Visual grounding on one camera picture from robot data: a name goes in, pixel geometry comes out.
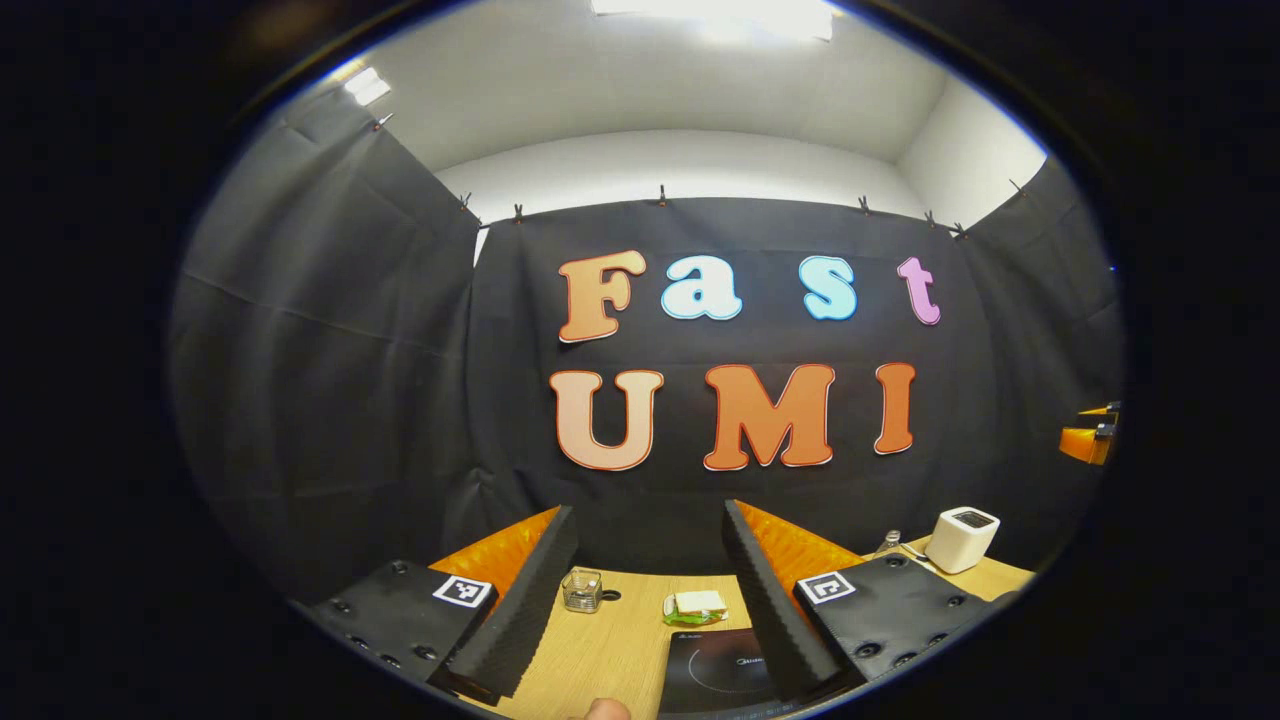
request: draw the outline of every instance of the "white ceiling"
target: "white ceiling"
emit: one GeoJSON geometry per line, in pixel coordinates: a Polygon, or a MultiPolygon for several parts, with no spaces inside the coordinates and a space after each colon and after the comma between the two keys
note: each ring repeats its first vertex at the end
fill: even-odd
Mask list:
{"type": "Polygon", "coordinates": [[[639,129],[787,137],[897,161],[947,72],[842,15],[831,42],[595,17],[590,0],[483,0],[362,58],[392,86],[370,105],[429,169],[525,145],[639,129]]]}

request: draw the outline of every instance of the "white wall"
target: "white wall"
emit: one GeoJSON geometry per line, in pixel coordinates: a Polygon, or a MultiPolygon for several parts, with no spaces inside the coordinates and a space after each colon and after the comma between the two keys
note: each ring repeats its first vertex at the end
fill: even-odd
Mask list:
{"type": "Polygon", "coordinates": [[[933,218],[970,227],[1044,164],[1044,149],[955,76],[897,167],[933,218]]]}
{"type": "MultiPolygon", "coordinates": [[[[563,208],[658,197],[767,197],[924,218],[925,205],[888,163],[795,140],[714,131],[618,132],[499,152],[435,173],[483,223],[563,208]]],[[[476,258],[485,231],[476,243],[476,258]]]]}

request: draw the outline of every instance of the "finger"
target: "finger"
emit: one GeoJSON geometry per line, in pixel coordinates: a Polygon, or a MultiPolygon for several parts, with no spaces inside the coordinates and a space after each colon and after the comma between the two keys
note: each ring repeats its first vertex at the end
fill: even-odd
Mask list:
{"type": "Polygon", "coordinates": [[[631,720],[631,711],[613,698],[595,698],[584,720],[631,720]]]}

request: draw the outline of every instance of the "black curtain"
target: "black curtain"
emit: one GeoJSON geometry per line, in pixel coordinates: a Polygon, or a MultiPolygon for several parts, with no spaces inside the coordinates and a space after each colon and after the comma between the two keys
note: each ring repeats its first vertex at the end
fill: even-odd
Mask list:
{"type": "Polygon", "coordinates": [[[477,220],[344,91],[260,132],[196,229],[172,392],[193,474],[284,592],[453,547],[477,220]]]}
{"type": "Polygon", "coordinates": [[[284,592],[314,601],[393,556],[430,562],[557,503],[579,509],[584,564],[726,573],[719,502],[737,497],[867,552],[974,505],[1002,518],[992,555],[1036,566],[1075,527],[1098,469],[1057,451],[1079,410],[1115,400],[1115,277],[1053,160],[954,238],[920,219],[774,200],[618,202],[477,220],[346,92],[291,106],[225,178],[191,242],[172,325],[172,387],[218,518],[284,592]],[[568,260],[637,250],[648,270],[616,336],[564,345],[568,260]],[[666,268],[714,255],[744,301],[727,322],[660,307],[666,268]],[[842,258],[859,305],[815,320],[797,266],[842,258]],[[933,274],[936,325],[896,268],[933,274]],[[472,287],[480,288],[472,293],[472,287]],[[836,370],[831,462],[713,473],[705,373],[746,364],[776,400],[796,365],[836,370]],[[913,447],[879,456],[876,369],[910,363],[913,447]],[[557,370],[604,378],[595,436],[623,434],[613,377],[662,372],[641,465],[588,470],[559,450],[557,370]]]}
{"type": "Polygon", "coordinates": [[[992,482],[940,500],[1005,519],[991,555],[1034,568],[1070,537],[1102,478],[1056,448],[1076,413],[1120,400],[1120,278],[1088,202],[1053,156],[959,246],[992,331],[992,434],[1005,452],[992,482]]]}
{"type": "Polygon", "coordinates": [[[1002,518],[991,553],[1020,566],[1051,555],[1092,496],[1097,468],[1057,450],[1087,407],[1116,400],[1121,329],[1102,246],[1070,178],[1053,160],[1018,195],[952,238],[927,222],[774,200],[620,202],[495,223],[476,268],[467,389],[472,436],[492,500],[465,509],[472,534],[554,503],[581,510],[581,561],[652,573],[724,573],[721,501],[737,497],[858,552],[890,528],[932,532],[938,512],[973,505],[1002,518]],[[631,304],[609,310],[617,334],[564,345],[568,260],[640,251],[631,304]],[[677,320],[659,297],[666,268],[714,255],[735,270],[741,313],[677,320]],[[847,320],[815,320],[797,266],[810,255],[847,260],[859,305],[847,320]],[[915,256],[933,274],[937,325],[922,324],[896,268],[915,256]],[[719,364],[755,369],[777,400],[792,369],[836,370],[828,396],[831,462],[714,473],[701,465],[717,400],[704,379],[719,364]],[[910,363],[913,447],[879,456],[876,369],[910,363]],[[613,377],[663,373],[654,447],[639,466],[590,470],[556,439],[558,370],[598,373],[594,430],[625,433],[613,377]]]}

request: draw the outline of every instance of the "glass cup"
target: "glass cup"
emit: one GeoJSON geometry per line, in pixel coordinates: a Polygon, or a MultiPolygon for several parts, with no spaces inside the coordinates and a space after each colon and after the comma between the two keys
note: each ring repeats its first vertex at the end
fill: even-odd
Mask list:
{"type": "Polygon", "coordinates": [[[570,570],[561,580],[564,593],[564,607],[573,612],[595,612],[600,609],[600,593],[604,585],[600,574],[594,570],[570,570]]]}

